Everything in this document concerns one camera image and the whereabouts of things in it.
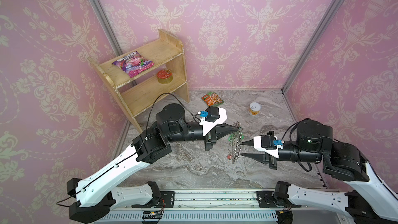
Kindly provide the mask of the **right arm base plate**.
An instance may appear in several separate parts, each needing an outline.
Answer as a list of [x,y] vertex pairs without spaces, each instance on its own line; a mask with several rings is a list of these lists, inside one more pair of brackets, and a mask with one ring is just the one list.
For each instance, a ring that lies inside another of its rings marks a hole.
[[274,198],[274,192],[270,190],[256,191],[256,200],[259,204],[259,208],[279,207]]

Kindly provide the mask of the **green key tag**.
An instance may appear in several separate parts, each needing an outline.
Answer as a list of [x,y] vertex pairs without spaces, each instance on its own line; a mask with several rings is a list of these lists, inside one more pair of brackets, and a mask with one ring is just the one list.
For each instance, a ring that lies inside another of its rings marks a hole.
[[233,142],[236,140],[236,133],[232,133],[230,134],[230,136],[228,137],[228,141],[229,142]]

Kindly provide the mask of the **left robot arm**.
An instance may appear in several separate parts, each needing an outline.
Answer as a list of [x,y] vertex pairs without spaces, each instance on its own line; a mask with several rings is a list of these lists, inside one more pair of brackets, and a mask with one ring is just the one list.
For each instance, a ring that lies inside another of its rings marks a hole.
[[90,224],[116,208],[157,206],[162,195],[156,182],[135,187],[120,187],[120,184],[171,153],[173,142],[203,141],[205,150],[211,150],[217,140],[239,131],[226,123],[227,112],[223,108],[208,107],[198,116],[199,122],[187,122],[185,108],[169,104],[156,114],[152,126],[117,158],[85,179],[69,180],[67,193],[75,198],[68,208],[69,218]]

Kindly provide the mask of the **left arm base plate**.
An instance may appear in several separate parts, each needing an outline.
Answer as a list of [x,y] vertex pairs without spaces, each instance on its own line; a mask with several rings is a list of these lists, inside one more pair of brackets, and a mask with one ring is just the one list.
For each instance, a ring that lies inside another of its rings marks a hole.
[[149,201],[145,205],[131,205],[132,208],[173,208],[174,207],[174,199],[175,199],[175,191],[160,191],[159,196],[153,197],[151,201]]

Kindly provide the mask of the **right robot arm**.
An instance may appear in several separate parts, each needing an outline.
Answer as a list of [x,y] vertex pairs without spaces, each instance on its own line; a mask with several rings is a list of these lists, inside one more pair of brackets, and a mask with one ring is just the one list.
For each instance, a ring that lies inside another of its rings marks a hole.
[[331,126],[307,118],[293,124],[287,133],[295,133],[296,141],[278,139],[273,132],[268,132],[243,142],[258,151],[258,154],[244,156],[274,170],[279,161],[300,166],[307,163],[306,172],[312,170],[311,164],[321,163],[323,174],[344,182],[353,190],[327,193],[279,181],[272,193],[275,205],[285,208],[308,205],[349,216],[356,224],[398,222],[398,194],[377,175],[357,147],[333,137]]

